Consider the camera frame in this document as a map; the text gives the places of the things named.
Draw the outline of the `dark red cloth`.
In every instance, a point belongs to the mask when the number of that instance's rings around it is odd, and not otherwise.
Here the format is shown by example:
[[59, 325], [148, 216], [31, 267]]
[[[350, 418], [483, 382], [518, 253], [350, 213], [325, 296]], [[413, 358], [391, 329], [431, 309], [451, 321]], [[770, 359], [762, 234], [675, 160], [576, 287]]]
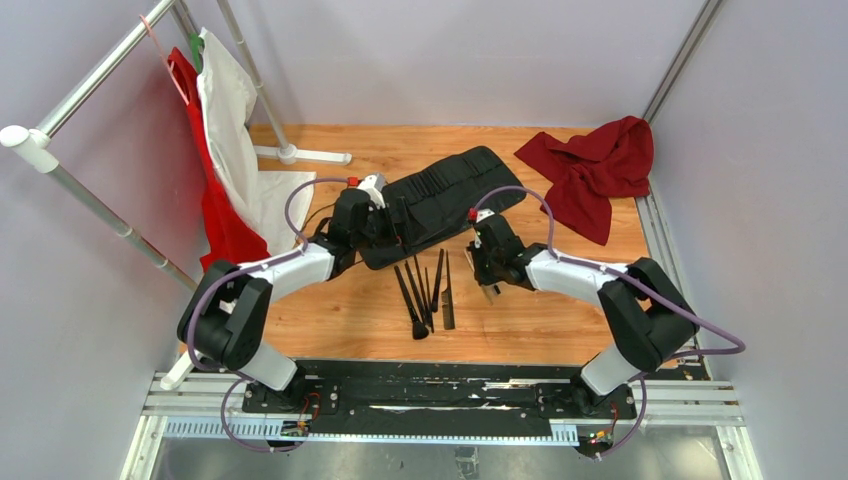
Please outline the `dark red cloth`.
[[540, 132], [515, 156], [551, 182], [545, 201], [554, 219], [604, 246], [612, 227], [611, 200], [650, 193], [654, 139], [647, 121], [626, 116], [565, 142]]

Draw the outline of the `right corner aluminium post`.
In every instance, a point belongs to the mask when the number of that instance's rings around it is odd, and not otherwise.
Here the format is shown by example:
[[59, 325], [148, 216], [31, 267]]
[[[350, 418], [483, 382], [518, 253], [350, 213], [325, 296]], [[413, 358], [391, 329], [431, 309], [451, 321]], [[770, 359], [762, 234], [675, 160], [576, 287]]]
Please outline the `right corner aluminium post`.
[[702, 3], [642, 115], [642, 118], [649, 124], [652, 124], [658, 117], [677, 80], [693, 58], [723, 4], [723, 0], [706, 0]]

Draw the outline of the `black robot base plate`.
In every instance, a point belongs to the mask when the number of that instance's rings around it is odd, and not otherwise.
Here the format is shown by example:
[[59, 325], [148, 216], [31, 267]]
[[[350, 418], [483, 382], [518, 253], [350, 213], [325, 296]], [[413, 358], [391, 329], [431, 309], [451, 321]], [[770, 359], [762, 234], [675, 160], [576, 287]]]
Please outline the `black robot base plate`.
[[276, 392], [237, 377], [186, 379], [211, 396], [206, 437], [257, 451], [301, 443], [594, 445], [611, 426], [635, 425], [644, 394], [619, 386], [584, 411], [571, 401], [575, 366], [301, 359]]

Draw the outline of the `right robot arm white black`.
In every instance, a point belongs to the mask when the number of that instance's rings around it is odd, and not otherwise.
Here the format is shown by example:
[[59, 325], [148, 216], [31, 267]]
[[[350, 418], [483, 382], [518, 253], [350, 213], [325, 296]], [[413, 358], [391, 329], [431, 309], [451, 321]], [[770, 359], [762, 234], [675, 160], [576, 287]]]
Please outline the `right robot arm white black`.
[[584, 416], [599, 415], [619, 386], [656, 371], [699, 330], [691, 308], [652, 259], [608, 264], [573, 257], [547, 244], [525, 245], [491, 210], [472, 211], [470, 218], [474, 239], [467, 250], [480, 286], [558, 293], [603, 312], [613, 342], [570, 381], [572, 404]]

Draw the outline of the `thin black makeup brush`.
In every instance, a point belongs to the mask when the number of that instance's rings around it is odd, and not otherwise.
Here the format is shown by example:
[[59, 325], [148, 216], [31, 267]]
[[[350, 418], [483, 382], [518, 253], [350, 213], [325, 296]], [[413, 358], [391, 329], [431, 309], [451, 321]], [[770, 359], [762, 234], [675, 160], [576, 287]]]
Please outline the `thin black makeup brush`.
[[418, 284], [416, 282], [415, 276], [412, 273], [412, 269], [411, 269], [408, 262], [404, 262], [404, 267], [405, 267], [405, 270], [406, 270], [408, 280], [410, 282], [410, 286], [412, 288], [413, 297], [415, 299], [415, 303], [416, 303], [416, 306], [417, 306], [417, 309], [418, 309], [420, 319], [421, 319], [422, 323], [424, 324], [425, 329], [428, 330], [429, 332], [433, 332], [433, 328], [431, 327], [430, 321], [429, 321], [429, 314], [428, 314], [428, 311], [425, 309], [425, 304], [424, 304], [423, 299], [421, 297], [421, 294], [419, 292]]

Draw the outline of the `large black powder brush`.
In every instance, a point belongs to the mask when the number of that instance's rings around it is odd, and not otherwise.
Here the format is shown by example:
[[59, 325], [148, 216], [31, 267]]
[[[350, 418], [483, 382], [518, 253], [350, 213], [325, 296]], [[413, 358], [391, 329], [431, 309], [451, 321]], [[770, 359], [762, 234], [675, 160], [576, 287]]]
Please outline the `large black powder brush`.
[[393, 269], [394, 269], [394, 272], [395, 272], [395, 275], [396, 275], [396, 278], [397, 278], [397, 281], [398, 281], [398, 285], [400, 287], [400, 291], [401, 291], [401, 294], [403, 296], [407, 311], [408, 311], [409, 316], [410, 316], [411, 325], [412, 325], [412, 327], [411, 327], [412, 338], [414, 340], [422, 340], [429, 335], [429, 330], [427, 329], [425, 324], [420, 320], [420, 318], [418, 316], [417, 309], [416, 309], [415, 305], [413, 304], [413, 300], [410, 296], [410, 292], [409, 292], [409, 290], [408, 290], [408, 288], [405, 284], [405, 281], [403, 280], [403, 275], [401, 274], [399, 267], [397, 265], [395, 265], [393, 267]]

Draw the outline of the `black comb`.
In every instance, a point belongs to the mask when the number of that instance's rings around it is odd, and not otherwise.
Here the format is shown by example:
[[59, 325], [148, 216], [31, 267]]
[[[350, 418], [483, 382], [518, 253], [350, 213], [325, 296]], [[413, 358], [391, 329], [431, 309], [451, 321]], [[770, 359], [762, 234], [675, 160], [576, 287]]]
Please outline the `black comb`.
[[453, 292], [451, 282], [450, 257], [445, 253], [444, 260], [446, 288], [442, 292], [442, 309], [443, 309], [443, 328], [445, 330], [454, 330], [456, 328]]

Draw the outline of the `black makeup brush roll case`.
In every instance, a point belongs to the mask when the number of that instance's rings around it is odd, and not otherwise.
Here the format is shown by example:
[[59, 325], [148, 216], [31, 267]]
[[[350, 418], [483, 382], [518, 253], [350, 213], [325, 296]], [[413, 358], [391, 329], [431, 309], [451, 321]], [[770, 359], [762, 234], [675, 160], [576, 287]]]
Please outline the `black makeup brush roll case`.
[[519, 204], [526, 193], [513, 171], [486, 146], [451, 155], [387, 184], [382, 195], [401, 243], [362, 250], [365, 265], [379, 270], [465, 232], [470, 228], [469, 210], [503, 186], [512, 189], [484, 203], [496, 213]]

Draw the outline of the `silver clothes rack frame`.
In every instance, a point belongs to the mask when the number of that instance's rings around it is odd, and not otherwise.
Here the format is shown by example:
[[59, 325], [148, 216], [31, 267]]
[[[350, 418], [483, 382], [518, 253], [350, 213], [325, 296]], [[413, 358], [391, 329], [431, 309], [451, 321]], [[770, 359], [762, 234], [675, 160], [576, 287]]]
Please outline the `silver clothes rack frame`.
[[[5, 1], [1, 123], [33, 127], [151, 9], [148, 1]], [[184, 110], [144, 39], [49, 146], [189, 273], [204, 185]], [[143, 388], [169, 365], [188, 291], [48, 176], [1, 152], [1, 389]]]

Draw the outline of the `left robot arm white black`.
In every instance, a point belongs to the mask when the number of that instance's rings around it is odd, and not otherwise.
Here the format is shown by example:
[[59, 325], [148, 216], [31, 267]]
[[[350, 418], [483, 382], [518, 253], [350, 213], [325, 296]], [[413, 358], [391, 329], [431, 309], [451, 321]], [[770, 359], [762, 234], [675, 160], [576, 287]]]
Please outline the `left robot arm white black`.
[[307, 390], [295, 379], [298, 365], [263, 339], [270, 306], [340, 276], [362, 250], [403, 244], [408, 233], [405, 209], [402, 197], [379, 200], [364, 187], [347, 188], [335, 202], [326, 230], [301, 246], [254, 262], [213, 263], [177, 327], [191, 364], [259, 383], [268, 388], [268, 400], [279, 411], [298, 411]]

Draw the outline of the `aluminium rail frame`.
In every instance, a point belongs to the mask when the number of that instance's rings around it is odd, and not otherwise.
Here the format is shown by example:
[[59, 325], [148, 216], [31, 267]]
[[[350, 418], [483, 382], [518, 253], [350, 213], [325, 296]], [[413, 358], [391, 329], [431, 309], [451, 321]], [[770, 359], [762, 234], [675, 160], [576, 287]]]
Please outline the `aluminium rail frame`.
[[759, 479], [733, 386], [665, 370], [589, 413], [556, 366], [310, 361], [299, 396], [150, 385], [125, 479]]

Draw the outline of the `pink hanger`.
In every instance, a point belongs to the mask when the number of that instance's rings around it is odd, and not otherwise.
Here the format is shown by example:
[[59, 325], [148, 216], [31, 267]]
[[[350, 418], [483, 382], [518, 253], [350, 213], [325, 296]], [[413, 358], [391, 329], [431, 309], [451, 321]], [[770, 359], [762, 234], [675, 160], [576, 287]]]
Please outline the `pink hanger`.
[[174, 66], [168, 61], [167, 56], [165, 55], [165, 51], [164, 51], [163, 47], [161, 46], [161, 44], [158, 40], [158, 37], [156, 36], [156, 34], [153, 30], [152, 25], [147, 20], [147, 17], [143, 14], [139, 15], [139, 19], [140, 19], [141, 24], [144, 27], [144, 30], [145, 30], [147, 37], [153, 42], [153, 44], [156, 48], [156, 52], [158, 54], [158, 57], [160, 58], [162, 65], [164, 66], [165, 70], [167, 71], [168, 76], [169, 76], [172, 84], [174, 85], [175, 90], [179, 94], [183, 104], [185, 106], [188, 106], [189, 105], [189, 98], [188, 98], [186, 92], [184, 91], [183, 87], [180, 85], [179, 81], [177, 80], [176, 75], [174, 73]]

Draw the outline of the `red hanging garment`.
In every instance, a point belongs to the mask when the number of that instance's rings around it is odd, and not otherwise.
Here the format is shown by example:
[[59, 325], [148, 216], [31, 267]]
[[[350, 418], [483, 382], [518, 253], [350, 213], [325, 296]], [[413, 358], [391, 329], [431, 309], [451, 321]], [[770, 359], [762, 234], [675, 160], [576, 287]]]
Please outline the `red hanging garment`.
[[215, 174], [206, 143], [201, 102], [196, 86], [198, 74], [177, 47], [171, 50], [167, 61], [173, 68], [178, 86], [188, 99], [185, 111], [206, 182], [201, 210], [209, 251], [199, 259], [202, 269], [206, 271], [218, 260], [238, 264], [265, 258], [268, 255], [266, 241], [237, 214], [224, 186]]

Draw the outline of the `white hanging cloth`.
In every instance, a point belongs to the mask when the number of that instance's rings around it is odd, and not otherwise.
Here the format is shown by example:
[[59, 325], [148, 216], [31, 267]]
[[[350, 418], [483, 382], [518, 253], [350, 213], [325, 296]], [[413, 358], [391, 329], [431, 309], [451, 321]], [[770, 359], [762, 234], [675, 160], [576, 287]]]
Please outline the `white hanging cloth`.
[[219, 39], [203, 28], [203, 67], [196, 85], [216, 177], [238, 218], [266, 244], [269, 257], [291, 250], [308, 216], [314, 188], [294, 189], [317, 177], [308, 171], [261, 171], [246, 122], [257, 92], [248, 73]]

